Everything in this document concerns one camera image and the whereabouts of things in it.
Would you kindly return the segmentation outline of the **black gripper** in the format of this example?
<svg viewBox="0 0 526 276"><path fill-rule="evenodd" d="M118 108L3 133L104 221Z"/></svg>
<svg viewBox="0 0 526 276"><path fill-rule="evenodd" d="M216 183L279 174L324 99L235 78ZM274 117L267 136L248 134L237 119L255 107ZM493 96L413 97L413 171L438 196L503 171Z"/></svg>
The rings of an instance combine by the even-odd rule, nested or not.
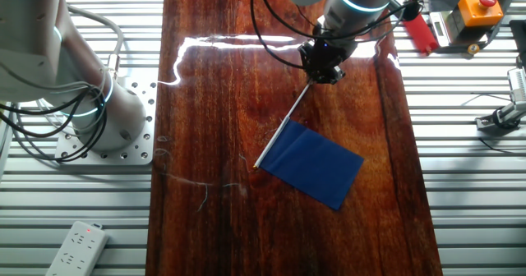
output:
<svg viewBox="0 0 526 276"><path fill-rule="evenodd" d="M302 68L308 81L317 84L338 83L345 77L345 71L338 66L348 59L356 49L354 39L309 39L298 48ZM314 72L313 67L333 67Z"/></svg>

